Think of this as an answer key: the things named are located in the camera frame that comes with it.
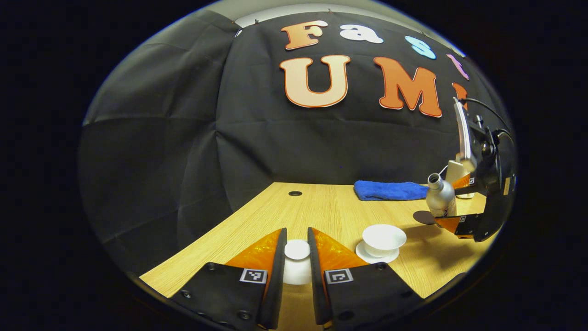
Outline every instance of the aluminum bottle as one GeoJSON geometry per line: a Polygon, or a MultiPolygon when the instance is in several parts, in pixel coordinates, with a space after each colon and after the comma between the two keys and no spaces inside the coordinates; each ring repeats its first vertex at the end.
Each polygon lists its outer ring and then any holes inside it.
{"type": "Polygon", "coordinates": [[[443,180],[438,173],[433,173],[427,179],[429,190],[427,191],[427,206],[434,217],[455,216],[455,191],[453,186],[443,180]]]}

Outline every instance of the white saucer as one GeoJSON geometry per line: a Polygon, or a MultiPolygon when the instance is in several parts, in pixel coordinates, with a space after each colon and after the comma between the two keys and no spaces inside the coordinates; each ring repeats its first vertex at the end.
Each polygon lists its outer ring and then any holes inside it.
{"type": "Polygon", "coordinates": [[[362,258],[362,260],[364,260],[365,262],[368,262],[370,264],[378,263],[378,262],[390,263],[398,257],[398,254],[400,254],[400,249],[394,249],[394,250],[392,250],[392,254],[390,254],[388,256],[373,257],[373,256],[366,253],[366,250],[364,247],[365,245],[366,245],[366,242],[362,240],[355,247],[355,254],[357,254],[359,257],[362,258]]]}

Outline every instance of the blue letter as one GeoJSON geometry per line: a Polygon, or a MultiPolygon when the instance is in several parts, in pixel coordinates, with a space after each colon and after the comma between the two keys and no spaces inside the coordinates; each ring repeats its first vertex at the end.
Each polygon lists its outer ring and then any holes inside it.
{"type": "Polygon", "coordinates": [[[409,36],[406,36],[405,39],[407,42],[412,44],[412,49],[414,49],[420,55],[423,55],[424,57],[428,57],[430,59],[437,58],[435,56],[435,53],[433,53],[433,51],[431,51],[431,47],[429,47],[427,44],[425,44],[424,41],[421,41],[421,40],[418,40],[416,38],[409,37],[409,36]]]}

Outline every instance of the orange letter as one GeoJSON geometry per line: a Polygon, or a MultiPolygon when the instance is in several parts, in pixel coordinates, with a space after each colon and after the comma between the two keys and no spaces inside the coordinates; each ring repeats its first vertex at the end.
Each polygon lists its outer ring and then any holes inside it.
{"type": "Polygon", "coordinates": [[[347,72],[345,64],[351,59],[345,55],[327,55],[320,58],[329,66],[331,86],[328,90],[316,93],[308,88],[308,66],[312,59],[296,58],[280,63],[284,69],[284,87],[291,102],[307,107],[328,107],[343,100],[347,95],[347,72]]]}
{"type": "Polygon", "coordinates": [[[442,113],[437,100],[437,88],[435,87],[437,77],[434,73],[419,67],[416,68],[415,77],[410,79],[410,76],[396,60],[376,57],[373,61],[382,68],[384,73],[385,93],[384,97],[380,98],[382,107],[390,109],[404,108],[404,104],[398,96],[398,90],[400,90],[410,110],[415,110],[422,94],[423,101],[419,105],[420,112],[432,117],[441,117],[442,113]]]}
{"type": "Polygon", "coordinates": [[[319,27],[326,27],[327,22],[325,21],[312,21],[306,23],[300,23],[296,25],[290,25],[284,27],[280,31],[286,31],[290,43],[286,45],[288,51],[297,49],[300,47],[311,46],[317,44],[317,39],[310,39],[308,35],[320,37],[323,35],[323,31],[319,27]]]}
{"type": "MultiPolygon", "coordinates": [[[[457,93],[457,99],[467,98],[467,91],[463,86],[459,85],[458,83],[451,83],[453,88],[455,89],[455,93],[457,93]]],[[[463,108],[467,110],[467,104],[463,105],[463,108]]]]}

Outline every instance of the screw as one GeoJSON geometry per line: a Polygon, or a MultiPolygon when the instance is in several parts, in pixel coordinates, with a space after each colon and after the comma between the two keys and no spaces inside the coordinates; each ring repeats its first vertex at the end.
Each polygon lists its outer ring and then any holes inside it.
{"type": "Polygon", "coordinates": [[[186,291],[186,290],[181,290],[180,293],[186,298],[186,299],[190,299],[192,297],[192,295],[190,294],[190,292],[186,291]]]}
{"type": "Polygon", "coordinates": [[[482,124],[484,124],[484,120],[482,119],[482,116],[480,115],[476,115],[476,119],[474,120],[474,122],[476,124],[478,124],[478,126],[481,128],[482,124]]]}
{"type": "Polygon", "coordinates": [[[237,314],[240,319],[249,320],[251,319],[251,314],[245,310],[240,310],[237,314]]]}

